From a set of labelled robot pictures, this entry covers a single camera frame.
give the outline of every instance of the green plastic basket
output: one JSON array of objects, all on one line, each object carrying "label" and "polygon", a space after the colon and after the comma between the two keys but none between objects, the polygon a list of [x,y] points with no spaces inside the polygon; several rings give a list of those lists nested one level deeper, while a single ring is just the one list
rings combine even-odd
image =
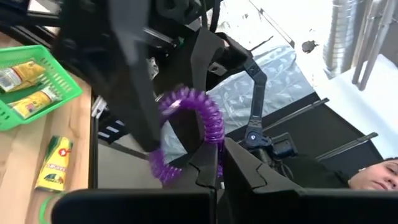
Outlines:
[{"label": "green plastic basket", "polygon": [[[68,72],[41,45],[0,49],[0,69],[27,62],[32,58],[36,63],[45,67],[45,74],[40,78],[42,84],[24,90],[0,94],[0,131],[35,121],[83,92]],[[7,105],[41,90],[44,86],[51,86],[56,89],[61,96],[61,100],[48,105],[27,119],[20,117]]]}]

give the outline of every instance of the metal duct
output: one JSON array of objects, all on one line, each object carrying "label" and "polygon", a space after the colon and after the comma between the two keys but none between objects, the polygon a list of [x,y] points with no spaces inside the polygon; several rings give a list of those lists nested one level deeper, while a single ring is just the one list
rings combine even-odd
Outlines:
[{"label": "metal duct", "polygon": [[355,20],[362,0],[331,0],[331,22],[323,44],[323,61],[329,79],[351,67],[355,48]]}]

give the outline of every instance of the screw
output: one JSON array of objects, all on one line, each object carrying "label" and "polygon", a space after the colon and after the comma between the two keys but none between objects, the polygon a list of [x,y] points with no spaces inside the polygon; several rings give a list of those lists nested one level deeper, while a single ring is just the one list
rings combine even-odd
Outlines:
[{"label": "screw", "polygon": [[72,39],[64,39],[63,44],[65,47],[69,49],[76,49],[76,42],[73,41]]}]

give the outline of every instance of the black metal bar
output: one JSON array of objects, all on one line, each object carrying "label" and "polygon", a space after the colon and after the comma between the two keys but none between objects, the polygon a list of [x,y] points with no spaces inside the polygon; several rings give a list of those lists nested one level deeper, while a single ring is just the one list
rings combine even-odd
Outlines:
[{"label": "black metal bar", "polygon": [[253,47],[252,49],[250,49],[250,52],[253,52],[253,50],[256,50],[257,48],[259,48],[261,45],[265,44],[266,42],[270,41],[272,38],[274,38],[274,36],[270,36],[267,40],[261,42],[260,44],[258,44],[257,46]]},{"label": "black metal bar", "polygon": [[309,110],[315,109],[317,106],[324,105],[327,102],[329,102],[328,98],[324,98],[322,100],[316,101],[316,102],[314,102],[314,103],[312,103],[312,104],[310,104],[310,105],[308,105],[308,106],[306,106],[306,107],[304,107],[304,108],[302,108],[302,109],[300,109],[300,110],[298,110],[298,111],[296,111],[296,112],[294,112],[292,114],[287,115],[286,117],[276,121],[275,123],[265,127],[262,131],[267,131],[268,129],[271,129],[271,128],[279,125],[279,124],[282,124],[283,122],[291,120],[291,119],[297,117],[300,114],[303,114],[303,113],[305,113],[305,112],[307,112]]},{"label": "black metal bar", "polygon": [[363,137],[357,138],[354,141],[351,141],[351,142],[349,142],[349,143],[347,143],[347,144],[345,144],[343,146],[337,147],[336,149],[330,150],[330,151],[328,151],[328,152],[316,157],[315,159],[318,160],[318,161],[329,159],[329,158],[331,158],[331,157],[333,157],[335,155],[338,155],[338,154],[343,153],[343,152],[345,152],[347,150],[350,150],[350,149],[352,149],[352,148],[354,148],[354,147],[356,147],[358,145],[364,144],[364,143],[368,142],[369,140],[371,140],[372,138],[375,138],[377,136],[379,136],[378,133],[375,133],[375,132],[370,133],[370,134],[365,135]]},{"label": "black metal bar", "polygon": [[50,48],[51,45],[45,40],[41,39],[39,36],[30,32],[28,29],[22,26],[7,26],[0,24],[0,32],[8,35],[14,40],[24,44],[24,45],[43,45],[44,47]]},{"label": "black metal bar", "polygon": [[46,43],[48,43],[48,45],[51,45],[52,42],[54,41],[54,39],[56,38],[56,35],[52,31],[49,31],[45,27],[30,26],[30,25],[25,25],[25,26],[22,26],[22,27],[27,29],[27,30],[29,30],[31,33],[33,33],[34,35],[36,35],[40,39],[46,41]]},{"label": "black metal bar", "polygon": [[25,18],[30,24],[38,26],[59,27],[60,18],[58,15],[49,12],[28,12]]},{"label": "black metal bar", "polygon": [[145,41],[157,49],[167,50],[175,47],[173,39],[154,29],[145,27],[144,32],[146,33]]},{"label": "black metal bar", "polygon": [[252,128],[260,128],[259,132],[261,132],[262,107],[264,105],[264,92],[266,91],[267,75],[260,69],[253,58],[249,58],[243,66],[246,73],[248,73],[254,81],[250,110],[251,114],[248,126]]},{"label": "black metal bar", "polygon": [[268,13],[266,13],[265,10],[263,10],[263,8],[257,7],[250,0],[249,2],[258,10],[259,14],[262,15],[266,19],[266,21],[282,36],[282,38],[285,39],[286,42],[288,42],[289,45],[294,48],[295,47],[294,40],[291,37],[289,37],[289,35],[278,25],[278,23],[276,23],[273,20],[273,18],[271,18],[271,16],[268,15]]},{"label": "black metal bar", "polygon": [[88,166],[88,188],[98,188],[98,120],[90,121],[90,155]]}]

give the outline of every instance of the bubble wrap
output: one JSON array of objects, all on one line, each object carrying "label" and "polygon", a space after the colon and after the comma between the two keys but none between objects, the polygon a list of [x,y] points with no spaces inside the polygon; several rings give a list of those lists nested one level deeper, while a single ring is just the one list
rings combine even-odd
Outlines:
[{"label": "bubble wrap", "polygon": [[[287,43],[271,40],[253,51],[254,59],[268,76],[264,107],[265,116],[314,92],[295,63],[294,49]],[[219,105],[226,133],[247,125],[251,110],[254,82],[246,72],[237,73],[207,93]],[[163,128],[165,160],[170,162],[187,152],[170,123]]]}]

